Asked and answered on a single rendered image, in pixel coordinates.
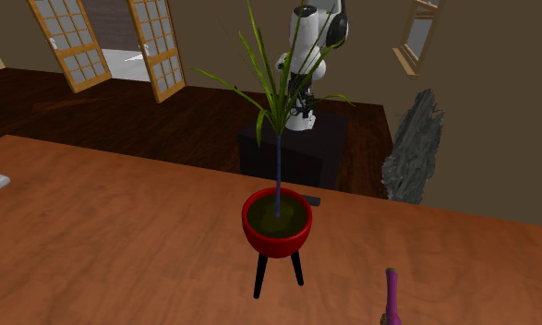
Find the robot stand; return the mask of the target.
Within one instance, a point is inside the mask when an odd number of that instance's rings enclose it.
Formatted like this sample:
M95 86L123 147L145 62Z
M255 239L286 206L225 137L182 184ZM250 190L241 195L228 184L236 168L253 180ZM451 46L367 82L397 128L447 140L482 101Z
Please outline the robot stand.
M316 117L309 130L286 128L280 146L268 120L263 122L261 142L255 123L245 127L237 135L241 173L270 180L280 173L287 183L335 188L349 118L327 111L317 111Z

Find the wooden framed window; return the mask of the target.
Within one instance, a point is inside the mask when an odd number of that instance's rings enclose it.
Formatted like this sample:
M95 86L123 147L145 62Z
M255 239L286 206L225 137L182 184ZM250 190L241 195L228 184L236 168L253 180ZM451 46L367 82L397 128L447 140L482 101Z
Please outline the wooden framed window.
M392 49L407 77L418 78L447 0L409 0L403 33Z

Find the grey rough rock-like object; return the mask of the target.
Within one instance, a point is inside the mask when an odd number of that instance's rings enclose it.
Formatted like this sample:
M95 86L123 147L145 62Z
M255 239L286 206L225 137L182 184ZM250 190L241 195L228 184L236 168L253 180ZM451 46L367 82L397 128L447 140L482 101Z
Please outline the grey rough rock-like object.
M432 89L419 92L402 118L391 154L381 167L381 183L389 200L418 205L434 175L444 111L437 108Z

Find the wooden glass-paned door leaf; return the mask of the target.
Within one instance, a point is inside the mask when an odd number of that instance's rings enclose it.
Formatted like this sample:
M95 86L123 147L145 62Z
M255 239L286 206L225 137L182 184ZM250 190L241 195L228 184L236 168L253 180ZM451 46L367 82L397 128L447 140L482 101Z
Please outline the wooden glass-paned door leaf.
M27 0L74 93L111 78L81 0Z
M168 0L126 0L157 103L186 86Z

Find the green plant in red pot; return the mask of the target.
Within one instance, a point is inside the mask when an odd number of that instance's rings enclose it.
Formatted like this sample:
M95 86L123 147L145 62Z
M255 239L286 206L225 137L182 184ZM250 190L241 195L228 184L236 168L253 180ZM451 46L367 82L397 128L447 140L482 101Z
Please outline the green plant in red pot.
M276 145L281 145L281 137L285 131L286 121L295 98L288 88L288 67L291 63L294 46L290 44L287 52L283 53L276 63L280 72L278 78L271 69L267 56L261 29L257 26L254 14L248 12L251 27L257 42L257 48L252 49L248 42L243 42L257 80L267 98L267 107L263 107L241 90L207 71L199 72L215 79L229 90L245 98L259 109L256 120L257 142L261 142L263 122L268 120L276 135ZM335 48L327 48L320 56L325 61L326 55ZM281 174L277 173L275 186L261 189L252 194L244 203L241 210L241 221L248 243L258 252L256 277L253 297L258 299L262 290L264 276L269 259L290 258L298 285L304 284L304 275L300 261L299 249L305 244L313 222L310 205L296 191L282 186Z

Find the purple bottle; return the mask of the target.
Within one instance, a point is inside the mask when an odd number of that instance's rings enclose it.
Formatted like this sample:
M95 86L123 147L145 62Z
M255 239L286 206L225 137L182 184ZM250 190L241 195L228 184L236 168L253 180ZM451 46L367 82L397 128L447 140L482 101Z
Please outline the purple bottle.
M379 325L402 325L402 321L398 315L397 306L397 284L398 273L394 268L385 270L387 284L387 298L385 312L379 319Z

